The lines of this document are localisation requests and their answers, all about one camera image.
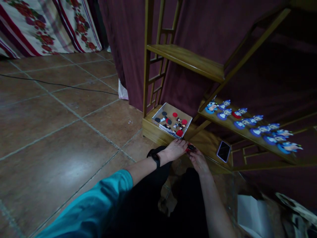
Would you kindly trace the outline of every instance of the tiled floor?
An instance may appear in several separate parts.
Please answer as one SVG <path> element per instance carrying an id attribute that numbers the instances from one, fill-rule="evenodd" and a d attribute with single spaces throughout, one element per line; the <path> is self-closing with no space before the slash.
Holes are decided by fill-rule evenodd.
<path id="1" fill-rule="evenodd" d="M 105 51 L 0 61 L 0 74 L 118 90 Z M 157 147 L 142 136 L 142 113 L 116 95 L 0 77 L 0 114 L 0 237 L 33 237 L 99 180 Z M 189 159 L 176 160 L 162 188 L 170 212 L 174 185 L 189 166 Z M 244 180 L 215 181 L 234 220 L 236 186 Z"/>

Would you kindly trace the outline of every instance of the smartwatch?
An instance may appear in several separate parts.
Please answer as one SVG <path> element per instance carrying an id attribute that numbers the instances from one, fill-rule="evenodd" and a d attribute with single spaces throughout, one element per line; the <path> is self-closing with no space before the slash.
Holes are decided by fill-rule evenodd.
<path id="1" fill-rule="evenodd" d="M 158 156 L 156 153 L 153 153 L 153 150 L 154 150 L 154 149 L 151 149 L 151 150 L 149 151 L 147 158 L 150 157 L 150 156 L 152 157 L 152 159 L 153 159 L 153 160 L 155 161 L 155 163 L 156 163 L 156 170 L 158 170 L 159 167 L 161 167 L 161 162 L 159 161 L 159 156 Z"/>

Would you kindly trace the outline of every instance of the teal sleeve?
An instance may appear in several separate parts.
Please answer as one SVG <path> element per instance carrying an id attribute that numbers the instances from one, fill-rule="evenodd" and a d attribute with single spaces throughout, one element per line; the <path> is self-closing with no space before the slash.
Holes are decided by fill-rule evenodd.
<path id="1" fill-rule="evenodd" d="M 132 187 L 130 173 L 119 170 L 74 200 L 37 238 L 101 237 Z"/>

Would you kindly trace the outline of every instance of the person's arm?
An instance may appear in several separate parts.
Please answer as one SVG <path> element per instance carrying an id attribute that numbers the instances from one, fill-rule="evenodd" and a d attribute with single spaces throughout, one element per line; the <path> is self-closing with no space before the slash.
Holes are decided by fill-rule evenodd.
<path id="1" fill-rule="evenodd" d="M 233 226 L 220 199 L 204 155 L 196 149 L 195 152 L 190 152 L 189 157 L 199 174 L 209 237 L 235 238 L 236 235 Z"/>
<path id="2" fill-rule="evenodd" d="M 158 153 L 160 165 L 176 160 L 186 148 L 184 140 L 174 140 Z M 156 162 L 150 157 L 99 181 L 75 199 L 37 238 L 102 237 L 126 194 L 156 167 Z"/>

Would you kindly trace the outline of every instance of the black cable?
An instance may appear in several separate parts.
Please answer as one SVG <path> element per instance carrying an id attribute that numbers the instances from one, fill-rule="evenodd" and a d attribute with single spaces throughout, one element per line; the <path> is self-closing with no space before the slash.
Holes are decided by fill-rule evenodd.
<path id="1" fill-rule="evenodd" d="M 0 74 L 0 76 L 9 77 L 9 78 L 16 78 L 16 79 L 32 80 L 32 81 L 37 81 L 37 82 L 41 82 L 41 83 L 47 83 L 47 84 L 53 84 L 53 85 L 59 85 L 59 86 L 64 86 L 64 87 L 69 87 L 69 88 L 76 88 L 76 89 L 81 89 L 81 90 L 86 90 L 86 91 L 93 91 L 93 92 L 108 93 L 108 94 L 113 94 L 113 95 L 117 95 L 117 96 L 119 96 L 119 94 L 109 93 L 109 92 L 106 92 L 106 91 L 77 88 L 77 87 L 68 86 L 68 85 L 64 85 L 64 84 L 55 84 L 55 83 L 44 82 L 44 81 L 37 80 L 37 79 L 27 79 L 27 78 L 13 77 L 13 76 L 8 76 L 8 75 L 4 75 L 4 74 Z"/>

